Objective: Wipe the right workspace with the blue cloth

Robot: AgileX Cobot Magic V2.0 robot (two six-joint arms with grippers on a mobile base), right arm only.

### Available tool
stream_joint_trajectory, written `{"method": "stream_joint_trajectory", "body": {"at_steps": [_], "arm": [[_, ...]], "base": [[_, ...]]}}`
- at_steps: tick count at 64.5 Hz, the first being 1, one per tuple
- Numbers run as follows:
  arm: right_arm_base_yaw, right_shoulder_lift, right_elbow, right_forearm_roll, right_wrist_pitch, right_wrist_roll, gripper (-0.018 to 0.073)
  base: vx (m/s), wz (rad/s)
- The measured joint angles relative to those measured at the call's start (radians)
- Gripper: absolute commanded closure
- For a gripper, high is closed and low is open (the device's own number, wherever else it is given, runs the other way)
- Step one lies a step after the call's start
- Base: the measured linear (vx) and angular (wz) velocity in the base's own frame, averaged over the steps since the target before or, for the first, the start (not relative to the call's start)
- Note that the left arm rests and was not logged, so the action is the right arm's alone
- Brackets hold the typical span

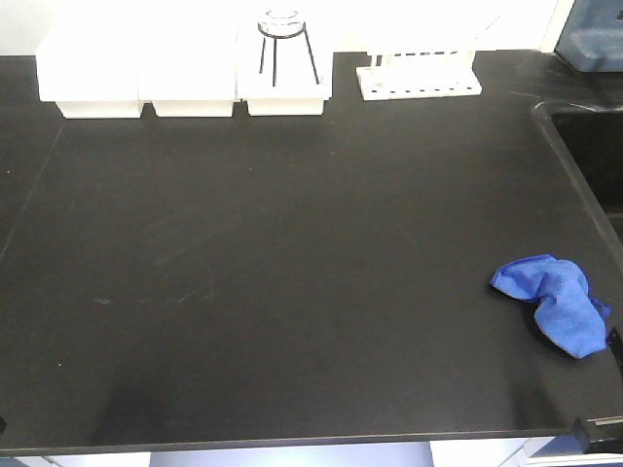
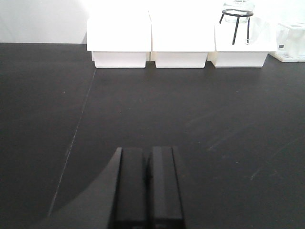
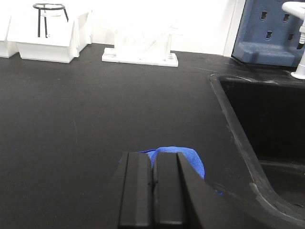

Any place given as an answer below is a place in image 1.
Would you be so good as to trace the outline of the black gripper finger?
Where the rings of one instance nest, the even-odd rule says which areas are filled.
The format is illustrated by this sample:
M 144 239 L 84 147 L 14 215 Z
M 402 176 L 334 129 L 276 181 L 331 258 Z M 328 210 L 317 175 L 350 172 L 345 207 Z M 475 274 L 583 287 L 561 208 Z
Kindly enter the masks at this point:
M 585 454 L 622 453 L 622 416 L 583 419 L 572 425 L 572 433 Z
M 610 351 L 617 374 L 623 379 L 623 341 L 616 327 L 612 327 L 606 335 L 607 348 Z

